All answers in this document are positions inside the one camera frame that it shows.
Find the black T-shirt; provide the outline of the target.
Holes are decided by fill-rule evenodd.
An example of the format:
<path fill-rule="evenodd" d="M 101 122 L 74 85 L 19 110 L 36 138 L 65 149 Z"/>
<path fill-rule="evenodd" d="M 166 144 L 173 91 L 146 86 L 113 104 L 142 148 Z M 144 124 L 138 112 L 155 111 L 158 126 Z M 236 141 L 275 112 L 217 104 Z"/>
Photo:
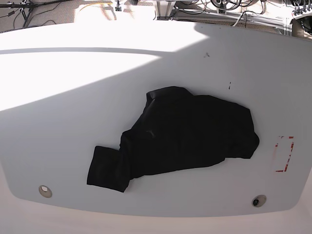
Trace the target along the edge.
<path fill-rule="evenodd" d="M 146 95 L 143 113 L 119 149 L 96 146 L 87 184 L 124 192 L 132 179 L 249 159 L 259 146 L 251 111 L 182 87 Z"/>

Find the red tape rectangle marker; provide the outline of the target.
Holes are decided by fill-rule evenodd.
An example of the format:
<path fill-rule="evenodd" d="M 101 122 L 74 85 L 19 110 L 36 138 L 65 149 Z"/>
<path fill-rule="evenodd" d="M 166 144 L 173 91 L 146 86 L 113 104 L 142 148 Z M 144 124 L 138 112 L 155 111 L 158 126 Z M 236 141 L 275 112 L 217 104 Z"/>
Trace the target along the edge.
<path fill-rule="evenodd" d="M 293 152 L 294 137 L 279 136 L 273 152 L 273 171 L 283 173 L 287 171 Z"/>

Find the right table grommet hole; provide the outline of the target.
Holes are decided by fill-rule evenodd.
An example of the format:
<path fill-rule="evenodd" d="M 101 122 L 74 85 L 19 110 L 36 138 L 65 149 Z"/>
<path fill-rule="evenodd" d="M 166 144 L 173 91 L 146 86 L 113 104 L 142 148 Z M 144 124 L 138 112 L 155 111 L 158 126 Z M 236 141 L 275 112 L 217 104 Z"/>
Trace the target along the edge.
<path fill-rule="evenodd" d="M 267 201 L 267 197 L 265 195 L 258 195 L 252 200 L 252 205 L 254 207 L 261 207 L 263 206 Z"/>

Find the table grommet hole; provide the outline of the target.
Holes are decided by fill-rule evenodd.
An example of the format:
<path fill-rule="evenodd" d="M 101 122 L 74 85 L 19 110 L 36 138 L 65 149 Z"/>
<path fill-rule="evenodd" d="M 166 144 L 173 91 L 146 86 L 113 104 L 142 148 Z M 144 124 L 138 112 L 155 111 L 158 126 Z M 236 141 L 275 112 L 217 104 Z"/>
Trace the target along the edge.
<path fill-rule="evenodd" d="M 44 185 L 39 186 L 39 193 L 45 198 L 51 198 L 52 197 L 52 191 Z"/>
<path fill-rule="evenodd" d="M 252 205 L 254 207 L 261 207 L 263 206 L 267 201 L 267 197 L 265 195 L 258 195 L 252 200 Z"/>

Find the left table grommet hole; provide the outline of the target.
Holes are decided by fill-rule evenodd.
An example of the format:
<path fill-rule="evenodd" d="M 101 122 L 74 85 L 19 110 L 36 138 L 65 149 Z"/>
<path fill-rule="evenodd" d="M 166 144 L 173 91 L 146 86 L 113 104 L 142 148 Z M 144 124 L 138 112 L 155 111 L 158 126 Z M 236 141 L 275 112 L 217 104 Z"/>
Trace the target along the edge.
<path fill-rule="evenodd" d="M 52 197 L 52 191 L 44 185 L 39 186 L 39 193 L 45 198 L 51 198 Z"/>

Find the black tripod stand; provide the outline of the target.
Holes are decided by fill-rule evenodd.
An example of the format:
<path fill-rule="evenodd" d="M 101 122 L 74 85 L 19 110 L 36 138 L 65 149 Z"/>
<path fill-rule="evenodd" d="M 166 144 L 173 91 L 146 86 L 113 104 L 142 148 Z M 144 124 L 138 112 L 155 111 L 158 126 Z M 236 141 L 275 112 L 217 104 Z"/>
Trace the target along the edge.
<path fill-rule="evenodd" d="M 71 0 L 52 0 L 52 1 L 45 1 L 45 2 L 33 2 L 32 0 L 21 0 L 20 3 L 14 3 L 14 2 L 9 1 L 6 4 L 1 4 L 0 8 L 1 9 L 4 9 L 4 8 L 17 9 L 21 13 L 24 19 L 22 28 L 26 28 L 28 27 L 31 21 L 30 17 L 32 13 L 36 8 L 47 6 L 47 5 L 53 5 L 53 4 L 59 5 L 63 2 L 69 2 L 69 1 Z"/>

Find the aluminium frame post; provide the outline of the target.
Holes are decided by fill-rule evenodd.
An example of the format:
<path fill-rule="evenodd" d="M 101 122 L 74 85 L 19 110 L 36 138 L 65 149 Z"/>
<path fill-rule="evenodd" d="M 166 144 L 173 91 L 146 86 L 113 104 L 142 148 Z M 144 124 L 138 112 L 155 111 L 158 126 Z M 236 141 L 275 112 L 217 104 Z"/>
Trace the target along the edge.
<path fill-rule="evenodd" d="M 157 20 L 168 20 L 176 4 L 174 0 L 153 0 Z"/>

